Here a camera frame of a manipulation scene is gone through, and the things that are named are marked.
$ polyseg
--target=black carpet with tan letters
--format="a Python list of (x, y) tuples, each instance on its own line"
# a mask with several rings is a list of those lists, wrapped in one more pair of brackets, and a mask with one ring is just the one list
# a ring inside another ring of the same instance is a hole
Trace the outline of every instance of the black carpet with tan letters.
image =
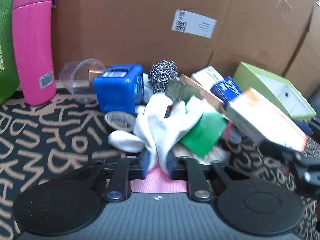
[[(262, 156), (250, 139), (227, 148), (235, 167), (295, 189), (293, 177), (285, 176), (277, 161)], [(0, 106), (0, 240), (11, 240), (20, 233), (12, 214), (13, 201), (20, 192), (92, 160), (121, 155), (124, 153), (108, 145), (104, 114), (97, 102), (81, 105), (59, 90), (50, 102), (34, 107), (25, 104), (22, 94), (16, 92)], [(320, 146), (309, 139), (305, 155), (319, 157)], [(305, 213), (296, 232), (305, 240), (320, 239), (315, 231), (316, 201), (301, 198)]]

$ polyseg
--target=light green box tray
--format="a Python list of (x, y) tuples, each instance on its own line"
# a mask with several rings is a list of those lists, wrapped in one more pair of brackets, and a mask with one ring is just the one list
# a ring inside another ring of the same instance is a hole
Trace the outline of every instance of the light green box tray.
[(242, 91), (254, 88), (292, 119), (303, 121), (316, 116), (307, 100), (283, 77), (241, 62), (233, 80)]

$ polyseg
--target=white glove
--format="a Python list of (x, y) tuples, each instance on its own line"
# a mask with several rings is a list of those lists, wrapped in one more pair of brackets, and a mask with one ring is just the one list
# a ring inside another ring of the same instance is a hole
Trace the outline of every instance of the white glove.
[(172, 100), (165, 94), (157, 93), (151, 97), (144, 112), (156, 143), (160, 167), (166, 173), (168, 173), (166, 160), (169, 151), (194, 127), (203, 113), (202, 106), (196, 105), (186, 114), (186, 104), (180, 101), (173, 105), (170, 116), (164, 118), (167, 107), (171, 104)]
[(158, 155), (155, 141), (149, 129), (148, 119), (143, 113), (138, 114), (133, 133), (114, 131), (109, 134), (108, 142), (113, 147), (130, 153), (138, 153), (146, 148), (150, 152), (148, 170), (151, 170), (158, 162)]

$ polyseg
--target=pink fabric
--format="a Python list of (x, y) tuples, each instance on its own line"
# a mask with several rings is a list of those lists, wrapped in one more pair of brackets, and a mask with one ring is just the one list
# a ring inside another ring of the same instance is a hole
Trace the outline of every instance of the pink fabric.
[(148, 171), (146, 179), (132, 180), (131, 190), (141, 193), (180, 193), (187, 191), (187, 183), (184, 180), (170, 180), (169, 175), (157, 164)]

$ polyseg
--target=gray plastic base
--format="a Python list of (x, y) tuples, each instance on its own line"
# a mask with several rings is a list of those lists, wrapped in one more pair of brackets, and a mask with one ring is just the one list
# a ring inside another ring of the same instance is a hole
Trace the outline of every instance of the gray plastic base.
[[(64, 236), (36, 236), (24, 232), (18, 240), (254, 240), (236, 231), (212, 207), (195, 203), (185, 193), (132, 193), (124, 202), (109, 203), (89, 226)], [(273, 240), (301, 240), (294, 233)]]

